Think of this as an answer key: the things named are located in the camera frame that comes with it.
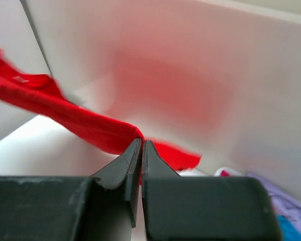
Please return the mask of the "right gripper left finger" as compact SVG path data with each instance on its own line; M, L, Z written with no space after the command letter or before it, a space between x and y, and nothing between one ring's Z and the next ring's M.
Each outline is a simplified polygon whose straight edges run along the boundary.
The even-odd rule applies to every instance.
M91 175L106 191L113 191L124 203L133 228L136 227L142 139L134 139L124 152Z

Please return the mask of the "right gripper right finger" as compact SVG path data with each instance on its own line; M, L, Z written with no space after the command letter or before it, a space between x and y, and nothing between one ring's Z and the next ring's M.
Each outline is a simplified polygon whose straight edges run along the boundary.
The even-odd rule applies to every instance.
M142 150L142 177L180 177L158 154L152 141L146 141Z

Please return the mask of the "red t shirt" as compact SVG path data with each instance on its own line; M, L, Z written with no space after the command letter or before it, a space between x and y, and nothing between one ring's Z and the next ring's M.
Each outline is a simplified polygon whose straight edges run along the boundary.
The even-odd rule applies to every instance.
M46 74L18 70L0 51L0 100L44 115L100 150L121 155L134 141L144 143L134 125L106 117L67 100L56 81Z

